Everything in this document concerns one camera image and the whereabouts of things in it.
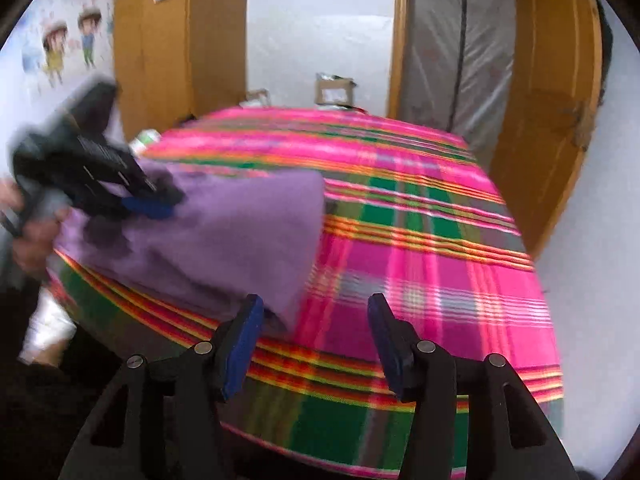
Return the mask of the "person's left hand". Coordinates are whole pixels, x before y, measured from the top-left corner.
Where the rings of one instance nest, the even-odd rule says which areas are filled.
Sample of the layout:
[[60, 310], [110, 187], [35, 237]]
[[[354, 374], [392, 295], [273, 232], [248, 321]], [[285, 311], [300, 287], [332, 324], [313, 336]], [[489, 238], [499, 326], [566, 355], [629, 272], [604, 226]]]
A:
[[[21, 212], [23, 208], [24, 197], [17, 184], [10, 178], [2, 178], [1, 211]], [[12, 242], [13, 261], [31, 278], [44, 277], [55, 239], [69, 213], [70, 208], [64, 207], [49, 217], [29, 220], [22, 235]]]

